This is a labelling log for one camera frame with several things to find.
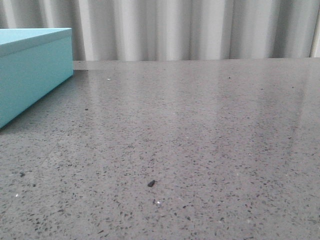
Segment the light blue storage box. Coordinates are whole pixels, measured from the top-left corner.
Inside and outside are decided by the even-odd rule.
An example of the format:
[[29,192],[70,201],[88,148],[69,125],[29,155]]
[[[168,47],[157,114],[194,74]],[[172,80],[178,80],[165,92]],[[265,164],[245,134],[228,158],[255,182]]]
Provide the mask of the light blue storage box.
[[0,125],[73,75],[71,28],[0,31]]

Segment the small black debris piece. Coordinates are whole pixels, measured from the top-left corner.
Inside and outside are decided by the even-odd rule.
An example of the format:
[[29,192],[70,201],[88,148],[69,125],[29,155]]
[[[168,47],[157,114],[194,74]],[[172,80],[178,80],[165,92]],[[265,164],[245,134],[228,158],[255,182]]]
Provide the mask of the small black debris piece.
[[156,181],[155,181],[155,180],[152,180],[152,181],[150,181],[150,182],[147,184],[147,186],[148,186],[148,187],[153,187],[155,183],[156,183]]

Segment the white pleated curtain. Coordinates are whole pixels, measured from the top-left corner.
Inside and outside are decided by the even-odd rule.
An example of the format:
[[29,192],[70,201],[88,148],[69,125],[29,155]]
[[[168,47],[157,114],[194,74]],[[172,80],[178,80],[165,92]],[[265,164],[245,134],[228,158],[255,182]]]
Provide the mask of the white pleated curtain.
[[3,0],[0,26],[72,28],[80,61],[320,55],[317,0]]

